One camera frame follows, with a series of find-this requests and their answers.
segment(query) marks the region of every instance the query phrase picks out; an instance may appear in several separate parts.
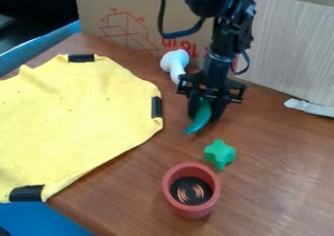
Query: green object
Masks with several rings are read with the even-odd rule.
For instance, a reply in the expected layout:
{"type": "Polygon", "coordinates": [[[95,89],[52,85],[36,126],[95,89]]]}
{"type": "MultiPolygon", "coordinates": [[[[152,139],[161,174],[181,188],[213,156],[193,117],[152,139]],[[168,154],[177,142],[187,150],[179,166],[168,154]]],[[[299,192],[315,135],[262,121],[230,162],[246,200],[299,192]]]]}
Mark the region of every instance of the green object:
{"type": "Polygon", "coordinates": [[[212,144],[204,148],[204,161],[214,164],[217,170],[223,170],[227,163],[233,162],[235,155],[235,148],[221,139],[215,139],[212,144]]]}
{"type": "Polygon", "coordinates": [[[204,98],[199,106],[192,123],[184,130],[184,135],[192,135],[201,129],[210,121],[212,115],[211,100],[204,98]]]}

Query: red bowl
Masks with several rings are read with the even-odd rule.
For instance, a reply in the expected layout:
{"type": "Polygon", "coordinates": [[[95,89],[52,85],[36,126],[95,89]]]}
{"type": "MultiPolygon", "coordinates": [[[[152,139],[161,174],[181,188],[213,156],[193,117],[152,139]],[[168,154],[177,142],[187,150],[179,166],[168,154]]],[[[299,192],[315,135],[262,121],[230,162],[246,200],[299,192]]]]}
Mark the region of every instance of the red bowl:
{"type": "Polygon", "coordinates": [[[215,173],[207,167],[198,163],[182,163],[166,173],[162,180],[162,191],[176,214],[186,218],[200,218],[209,215],[213,210],[221,193],[221,183],[215,173]],[[198,177],[204,180],[212,189],[211,198],[206,203],[196,206],[188,206],[175,200],[170,193],[170,187],[174,181],[182,177],[198,177]]]}

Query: green star toy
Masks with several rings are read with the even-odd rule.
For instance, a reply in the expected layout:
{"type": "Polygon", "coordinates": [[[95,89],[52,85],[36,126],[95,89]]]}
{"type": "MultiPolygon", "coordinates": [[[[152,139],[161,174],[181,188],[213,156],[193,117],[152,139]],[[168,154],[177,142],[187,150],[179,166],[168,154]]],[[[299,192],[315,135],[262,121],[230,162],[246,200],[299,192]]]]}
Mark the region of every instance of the green star toy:
{"type": "Polygon", "coordinates": [[[215,165],[217,170],[223,170],[227,163],[235,160],[236,150],[224,143],[221,139],[215,139],[204,148],[204,161],[215,165]]]}

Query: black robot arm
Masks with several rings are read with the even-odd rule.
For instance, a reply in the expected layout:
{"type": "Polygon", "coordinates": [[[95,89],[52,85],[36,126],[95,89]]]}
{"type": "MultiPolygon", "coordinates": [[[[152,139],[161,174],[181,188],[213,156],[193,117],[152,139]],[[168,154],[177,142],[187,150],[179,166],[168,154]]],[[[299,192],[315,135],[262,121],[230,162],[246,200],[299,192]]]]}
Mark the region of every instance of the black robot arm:
{"type": "Polygon", "coordinates": [[[244,73],[248,66],[239,72],[232,63],[236,55],[242,54],[250,62],[246,50],[251,47],[252,24],[255,16],[254,0],[185,0],[194,14],[200,17],[198,23],[185,31],[164,33],[163,17],[166,0],[161,0],[158,16],[158,30],[165,38],[190,35],[200,29],[208,18],[214,18],[212,43],[203,65],[195,74],[180,76],[178,94],[188,97],[188,116],[193,119],[204,98],[211,100],[212,121],[218,120],[227,105],[242,102],[246,86],[230,80],[229,70],[234,74],[244,73]]]}

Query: wooden table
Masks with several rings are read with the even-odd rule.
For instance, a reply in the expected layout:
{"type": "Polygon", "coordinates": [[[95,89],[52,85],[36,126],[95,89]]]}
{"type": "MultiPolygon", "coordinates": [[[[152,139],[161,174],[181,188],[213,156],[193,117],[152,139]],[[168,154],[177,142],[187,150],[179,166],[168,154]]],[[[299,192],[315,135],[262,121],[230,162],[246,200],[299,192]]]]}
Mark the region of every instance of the wooden table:
{"type": "Polygon", "coordinates": [[[90,53],[110,57],[160,89],[164,129],[52,197],[50,206],[96,235],[334,235],[332,119],[288,109],[288,96],[252,86],[220,122],[186,137],[187,99],[175,95],[152,56],[75,35],[28,65],[90,53]],[[236,161],[217,173],[223,187],[217,207],[199,220],[175,216],[161,193],[163,175],[178,163],[200,162],[215,138],[237,149],[236,161]]]}

